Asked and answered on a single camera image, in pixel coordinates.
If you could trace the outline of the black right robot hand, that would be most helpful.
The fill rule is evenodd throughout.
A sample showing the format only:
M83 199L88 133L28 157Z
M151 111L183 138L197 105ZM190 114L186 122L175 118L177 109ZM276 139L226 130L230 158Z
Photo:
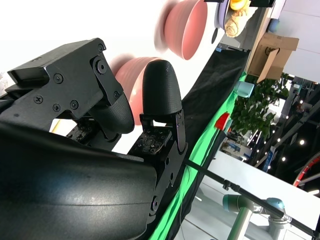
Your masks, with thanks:
M0 237L135 240L156 218L187 153L173 66L159 59L142 80L135 127L100 38L61 45L9 71L0 98Z

